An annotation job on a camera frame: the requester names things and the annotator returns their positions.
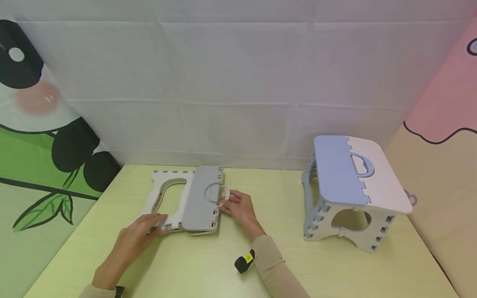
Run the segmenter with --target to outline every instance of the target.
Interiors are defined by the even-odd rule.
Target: light yellow tabletop
[[[25,297],[78,297],[119,230],[142,209],[152,172],[172,169],[192,168],[126,165]],[[457,297],[407,217],[396,218],[374,255],[344,237],[305,242],[301,171],[225,173],[228,187],[252,196],[257,218],[311,297]],[[126,287],[126,298],[269,297],[253,266],[242,275],[234,267],[249,249],[250,243],[222,214],[215,235],[178,232],[156,240],[120,285]]]

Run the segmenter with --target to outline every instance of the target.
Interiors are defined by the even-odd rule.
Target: cutout handle
[[[363,155],[358,154],[358,153],[351,153],[351,156],[356,156],[356,157],[361,158],[363,160],[364,167],[366,168],[366,173],[362,173],[362,174],[358,173],[358,170],[356,168],[354,160],[353,160],[353,158],[351,158],[351,160],[353,162],[353,165],[354,165],[354,170],[356,171],[358,177],[368,178],[368,177],[371,177],[372,175],[374,175],[374,165],[368,158],[366,158]]]

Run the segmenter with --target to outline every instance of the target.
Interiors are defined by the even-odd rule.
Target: white backdrop
[[[4,0],[122,163],[302,169],[386,147],[475,0]]]

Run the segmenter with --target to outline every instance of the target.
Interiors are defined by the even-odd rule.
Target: yellow watch face
[[[248,263],[250,263],[252,260],[253,260],[253,257],[252,257],[252,254],[251,253],[248,253],[245,255],[245,260]]]

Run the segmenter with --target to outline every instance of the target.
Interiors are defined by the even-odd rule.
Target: sleeve
[[[81,292],[79,298],[114,298],[116,296],[115,290],[105,290],[102,288],[96,288],[93,285],[88,285]]]
[[[277,245],[270,236],[253,241],[254,262],[260,278],[273,298],[310,298],[306,290],[285,264]]]

